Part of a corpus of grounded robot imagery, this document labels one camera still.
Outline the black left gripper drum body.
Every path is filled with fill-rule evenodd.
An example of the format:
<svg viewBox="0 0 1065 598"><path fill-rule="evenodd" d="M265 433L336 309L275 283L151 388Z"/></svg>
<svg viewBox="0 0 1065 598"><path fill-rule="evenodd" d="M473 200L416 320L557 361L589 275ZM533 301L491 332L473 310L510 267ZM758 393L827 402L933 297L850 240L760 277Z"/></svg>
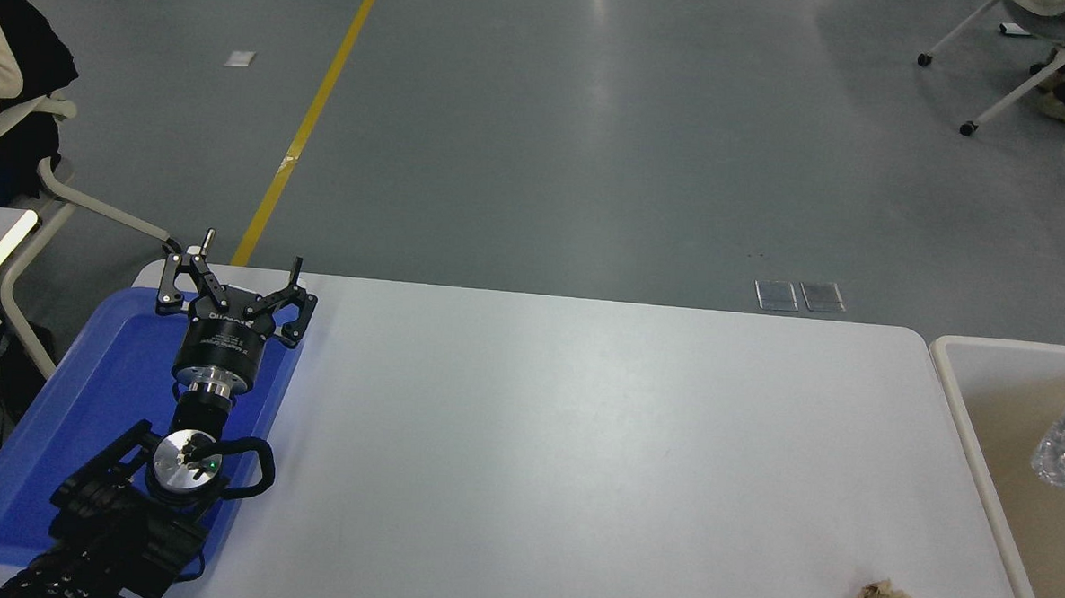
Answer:
<svg viewBox="0 0 1065 598"><path fill-rule="evenodd" d="M262 312L262 296L225 287L228 308L216 309L214 297L201 294L190 302L189 325L173 361L173 378L189 383L207 369L231 375L234 383L253 385L267 340L275 333L273 312Z"/></svg>

